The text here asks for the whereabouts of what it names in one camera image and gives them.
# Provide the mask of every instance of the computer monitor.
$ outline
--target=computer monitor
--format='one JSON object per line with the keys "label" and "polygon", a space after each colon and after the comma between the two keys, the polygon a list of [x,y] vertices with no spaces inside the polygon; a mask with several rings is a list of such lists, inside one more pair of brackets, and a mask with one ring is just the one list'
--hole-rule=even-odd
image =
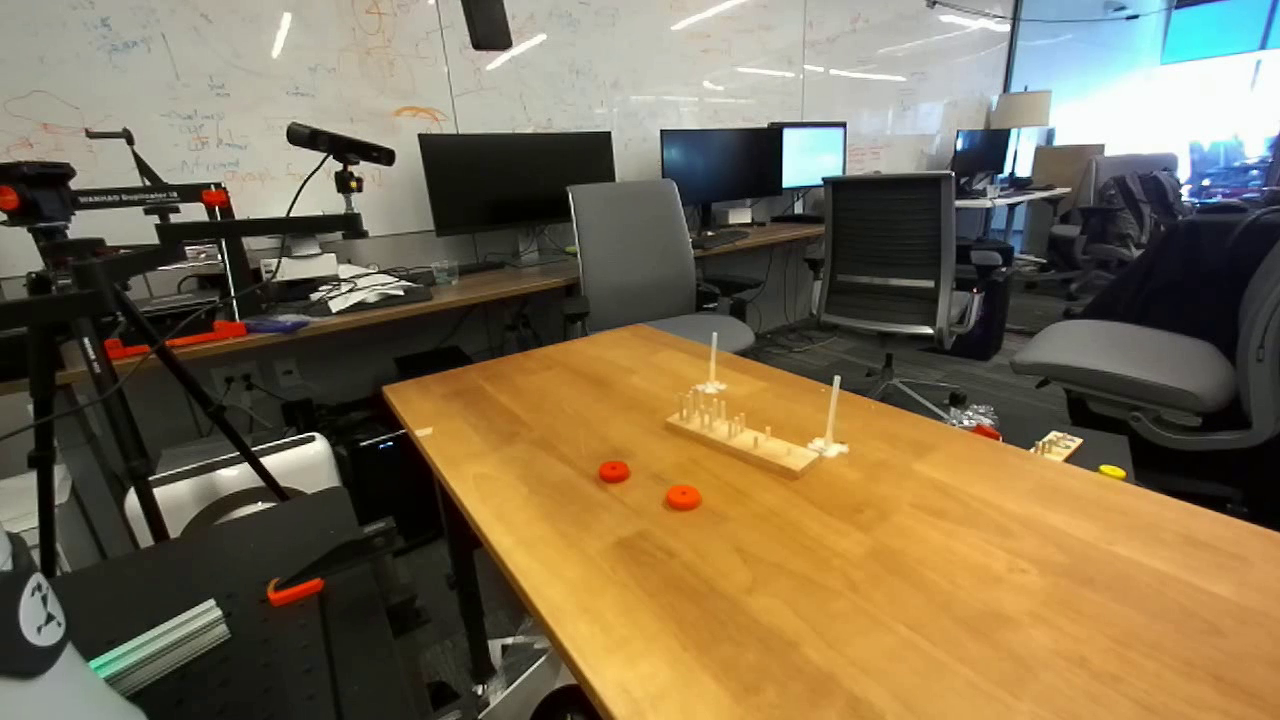
{"label": "computer monitor", "polygon": [[1004,175],[1004,162],[1008,162],[1008,130],[955,130],[955,145],[954,145],[954,171],[955,180],[971,180],[971,175]]}
{"label": "computer monitor", "polygon": [[659,130],[659,171],[704,228],[712,205],[770,198],[765,130]]}
{"label": "computer monitor", "polygon": [[820,190],[847,171],[847,124],[840,120],[784,120],[770,124],[774,190]]}
{"label": "computer monitor", "polygon": [[567,223],[567,184],[610,184],[614,131],[422,131],[442,235]]}

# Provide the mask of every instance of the whiteboard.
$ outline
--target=whiteboard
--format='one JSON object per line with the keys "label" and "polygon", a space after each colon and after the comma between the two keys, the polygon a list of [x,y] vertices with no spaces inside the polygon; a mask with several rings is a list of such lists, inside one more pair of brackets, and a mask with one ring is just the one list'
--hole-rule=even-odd
{"label": "whiteboard", "polygon": [[[630,180],[659,171],[659,130],[847,120],[847,168],[871,171],[941,164],[954,130],[979,124],[1002,91],[1008,35],[929,3],[747,0],[671,29],[710,3],[508,0],[515,43],[542,43],[496,68],[467,47],[461,0],[11,0],[0,162],[70,162],[76,190],[138,184],[123,145],[86,139],[132,130],[163,180],[226,180],[239,217],[282,217],[321,162],[285,139],[300,120],[397,148],[397,168],[361,164],[356,198],[363,228],[393,235],[433,228],[415,131],[614,130]],[[334,168],[297,205],[341,208]],[[71,233],[158,235],[142,214],[80,214]]]}
{"label": "whiteboard", "polygon": [[[438,35],[424,0],[8,3],[0,162],[70,162],[76,190],[138,184],[123,145],[86,139],[86,130],[132,130],[163,180],[226,180],[239,217],[282,217],[321,162],[285,139],[300,120],[397,148],[397,168],[356,168],[356,214],[386,233],[424,228],[415,131],[449,124]],[[344,208],[334,171],[297,214]],[[86,214],[71,228],[153,239],[142,214]]]}

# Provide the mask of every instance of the orange handle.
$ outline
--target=orange handle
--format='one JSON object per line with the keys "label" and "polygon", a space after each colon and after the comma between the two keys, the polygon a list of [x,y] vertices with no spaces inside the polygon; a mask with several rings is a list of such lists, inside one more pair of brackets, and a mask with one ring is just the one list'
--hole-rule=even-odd
{"label": "orange handle", "polygon": [[308,597],[321,597],[323,594],[323,578],[312,578],[312,579],[300,579],[300,583],[288,583],[288,590],[276,590],[276,579],[270,583],[270,603],[271,608],[288,608],[288,603],[300,603]]}

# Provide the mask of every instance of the wooden table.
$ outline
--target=wooden table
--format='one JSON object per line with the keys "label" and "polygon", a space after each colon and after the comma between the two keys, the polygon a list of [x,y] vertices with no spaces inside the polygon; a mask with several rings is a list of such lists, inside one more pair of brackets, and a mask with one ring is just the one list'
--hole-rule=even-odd
{"label": "wooden table", "polygon": [[[664,427],[696,382],[621,330],[386,387],[610,715],[1280,715],[1280,536],[847,394],[853,451],[774,474]],[[719,382],[823,427],[813,382]]]}

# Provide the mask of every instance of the table leg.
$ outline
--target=table leg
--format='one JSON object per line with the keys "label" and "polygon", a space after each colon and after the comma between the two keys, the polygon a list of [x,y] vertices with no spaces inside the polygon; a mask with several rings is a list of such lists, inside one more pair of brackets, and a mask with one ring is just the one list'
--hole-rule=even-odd
{"label": "table leg", "polygon": [[472,536],[463,513],[453,503],[453,497],[442,486],[438,486],[438,497],[442,497],[442,515],[443,515],[453,594],[456,594],[456,608],[463,616],[472,685],[487,685],[496,668],[487,660],[486,601],[481,601],[481,572],[475,572],[475,536]]}

